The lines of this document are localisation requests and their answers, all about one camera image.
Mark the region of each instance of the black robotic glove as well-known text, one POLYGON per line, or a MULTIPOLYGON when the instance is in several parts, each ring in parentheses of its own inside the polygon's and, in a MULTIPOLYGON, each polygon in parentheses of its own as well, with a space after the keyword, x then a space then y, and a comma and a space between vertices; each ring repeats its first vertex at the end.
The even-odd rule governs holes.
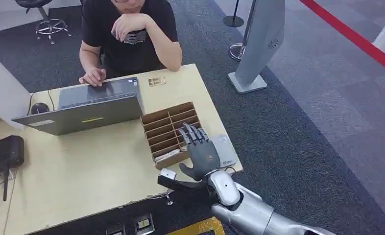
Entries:
POLYGON ((178 131, 187 145, 193 167, 189 168, 184 163, 180 163, 179 167, 184 174, 195 181, 201 181, 206 174, 220 168, 220 157, 213 142, 208 139, 203 129, 197 129, 185 122, 183 125, 188 130, 191 138, 188 137, 184 130, 178 129, 178 131))

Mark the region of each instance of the laptop lid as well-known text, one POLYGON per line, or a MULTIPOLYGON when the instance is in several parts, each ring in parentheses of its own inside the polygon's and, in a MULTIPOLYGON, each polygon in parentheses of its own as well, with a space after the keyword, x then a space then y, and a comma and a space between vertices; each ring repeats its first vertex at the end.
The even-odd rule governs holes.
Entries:
POLYGON ((106 126, 143 115, 135 94, 51 112, 17 117, 12 120, 53 135, 63 135, 106 126))
POLYGON ((116 81, 102 83, 101 87, 78 86, 60 91, 59 109, 70 106, 84 105, 89 101, 103 101, 120 98, 122 94, 137 93, 139 96, 138 79, 136 77, 124 78, 116 81))

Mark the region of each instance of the robot finger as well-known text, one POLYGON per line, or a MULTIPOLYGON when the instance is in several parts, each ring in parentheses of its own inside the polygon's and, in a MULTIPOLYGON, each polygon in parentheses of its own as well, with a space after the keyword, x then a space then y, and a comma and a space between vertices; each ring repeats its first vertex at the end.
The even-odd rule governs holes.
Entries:
POLYGON ((204 131, 202 128, 199 128, 198 131, 199 131, 200 134, 203 136, 203 138, 208 142, 209 139, 208 139, 208 136, 207 136, 207 134, 205 133, 205 131, 204 131))
POLYGON ((192 143, 195 144, 197 141, 197 136, 195 135, 194 131, 192 130, 191 126, 186 124, 185 122, 182 123, 186 129, 188 130, 189 135, 191 136, 192 143))
POLYGON ((191 129, 194 131, 195 135, 198 137, 198 140, 200 141, 200 143, 203 143, 204 138, 202 137, 200 132, 197 130, 197 128, 195 126, 191 126, 191 129))
POLYGON ((183 129, 178 129, 178 132, 182 135, 182 138, 184 139, 184 142, 188 147, 188 145, 191 144, 190 138, 187 136, 187 134, 185 133, 185 131, 183 129))

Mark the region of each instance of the cardboard compartment box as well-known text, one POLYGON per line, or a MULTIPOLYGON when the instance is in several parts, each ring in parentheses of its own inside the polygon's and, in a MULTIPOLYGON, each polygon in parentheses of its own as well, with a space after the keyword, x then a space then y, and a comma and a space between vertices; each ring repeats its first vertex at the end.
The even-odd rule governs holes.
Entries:
POLYGON ((187 132, 182 124, 183 122, 193 125, 196 128, 201 127, 200 120, 192 102, 147 114, 141 117, 141 122, 152 153, 152 160, 157 169, 174 165, 190 157, 188 152, 182 151, 186 149, 185 143, 177 129, 184 129, 184 131, 187 132), (175 149, 179 149, 180 152, 159 159, 160 156, 175 149))

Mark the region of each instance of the stanchion base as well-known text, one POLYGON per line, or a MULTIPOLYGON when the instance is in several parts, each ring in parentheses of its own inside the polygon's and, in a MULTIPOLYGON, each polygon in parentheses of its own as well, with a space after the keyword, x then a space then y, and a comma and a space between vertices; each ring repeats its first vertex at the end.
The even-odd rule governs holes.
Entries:
POLYGON ((231 47, 229 48, 230 57, 237 61, 240 61, 246 49, 246 47, 243 47, 242 45, 242 43, 236 43, 231 45, 231 47))
POLYGON ((226 16, 223 19, 223 23, 229 27, 240 27, 244 24, 244 20, 238 16, 233 21, 234 16, 226 16))
POLYGON ((236 88, 237 93, 244 94, 255 90, 263 89, 267 87, 267 83, 263 80, 262 76, 257 75, 256 79, 247 86, 242 86, 235 76, 235 72, 229 73, 229 79, 236 88))

